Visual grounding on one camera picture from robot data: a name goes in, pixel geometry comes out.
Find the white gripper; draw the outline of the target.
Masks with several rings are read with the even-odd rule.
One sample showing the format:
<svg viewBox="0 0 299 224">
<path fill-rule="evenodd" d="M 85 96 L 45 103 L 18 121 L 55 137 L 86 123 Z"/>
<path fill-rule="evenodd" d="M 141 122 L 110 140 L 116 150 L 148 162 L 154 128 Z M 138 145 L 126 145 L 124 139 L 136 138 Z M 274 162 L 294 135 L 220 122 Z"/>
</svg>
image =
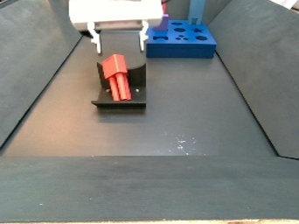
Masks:
<svg viewBox="0 0 299 224">
<path fill-rule="evenodd" d="M 69 21 L 77 31 L 88 30 L 101 54 L 101 30 L 138 31 L 140 51 L 145 49 L 148 25 L 157 26 L 164 15 L 161 0 L 69 0 Z"/>
</svg>

